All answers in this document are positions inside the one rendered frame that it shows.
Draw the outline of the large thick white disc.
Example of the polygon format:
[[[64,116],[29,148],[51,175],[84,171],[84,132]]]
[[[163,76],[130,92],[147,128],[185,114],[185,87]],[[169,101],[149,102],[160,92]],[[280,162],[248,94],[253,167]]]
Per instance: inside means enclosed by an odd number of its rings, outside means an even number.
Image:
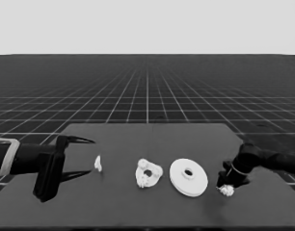
[[[201,196],[208,186],[208,177],[203,167],[186,158],[172,162],[170,180],[180,193],[190,197]]]

